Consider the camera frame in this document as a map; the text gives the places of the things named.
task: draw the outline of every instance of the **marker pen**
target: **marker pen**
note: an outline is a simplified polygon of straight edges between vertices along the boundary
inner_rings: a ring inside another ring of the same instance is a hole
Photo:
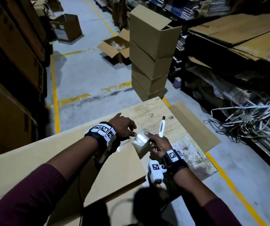
[[[160,123],[160,129],[159,129],[159,136],[162,138],[164,134],[164,128],[165,128],[165,116],[162,117],[162,121]]]

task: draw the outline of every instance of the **human arm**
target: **human arm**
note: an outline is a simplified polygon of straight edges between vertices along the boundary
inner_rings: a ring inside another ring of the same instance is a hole
[[[154,144],[152,144],[153,151],[160,158],[167,151],[173,149],[167,138],[160,138],[150,133],[145,134],[154,141]],[[173,180],[182,188],[182,198],[196,225],[203,225],[203,223],[217,226],[241,225],[227,205],[201,182],[188,167],[175,173]]]
[[[136,135],[129,118],[117,114],[110,123],[118,136]],[[43,225],[98,148],[94,138],[83,137],[31,172],[0,200],[0,225]]]

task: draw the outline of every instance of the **maroon shirt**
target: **maroon shirt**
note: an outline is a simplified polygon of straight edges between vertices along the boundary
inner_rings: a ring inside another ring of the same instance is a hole
[[[43,225],[68,187],[57,169],[42,164],[0,200],[0,225]],[[211,200],[204,208],[216,226],[241,225],[220,198]]]

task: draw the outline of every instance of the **gray floor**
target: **gray floor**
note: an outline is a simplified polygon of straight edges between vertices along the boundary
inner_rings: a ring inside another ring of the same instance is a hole
[[[111,30],[118,34],[118,28],[114,27],[111,15],[101,12],[93,0],[60,1],[65,13],[78,15],[84,34],[84,37],[72,45],[54,43],[57,95],[58,101],[63,104],[59,106],[59,120],[61,131],[65,131],[138,104],[141,100],[129,84],[131,65],[113,65],[108,61],[106,54],[96,49],[101,41],[111,37],[112,33],[88,2],[97,9]],[[60,55],[75,51],[83,52]],[[165,98],[171,105],[183,102],[201,121],[210,118],[195,100],[174,89],[169,81],[166,83],[166,89],[168,91]],[[80,100],[79,95],[85,94],[90,96],[81,96]],[[67,98],[77,100],[67,103]],[[53,135],[55,122],[50,68],[46,102],[50,105],[48,133]],[[219,173],[206,179],[205,184],[229,206],[242,225],[270,225],[270,167],[248,146],[232,143],[226,136],[217,136],[222,142],[209,153],[233,182],[235,191]],[[241,201],[243,198],[251,207],[244,206]],[[174,226],[194,225],[180,198],[171,203],[163,216]]]

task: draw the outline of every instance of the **wristband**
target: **wristband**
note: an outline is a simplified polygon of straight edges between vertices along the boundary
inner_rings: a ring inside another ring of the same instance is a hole
[[[100,150],[104,150],[116,139],[116,131],[113,125],[103,121],[86,131],[84,136],[91,136],[96,139]]]
[[[184,156],[180,151],[169,150],[162,157],[164,166],[167,168],[168,175],[172,178],[174,175],[183,168],[188,168]]]

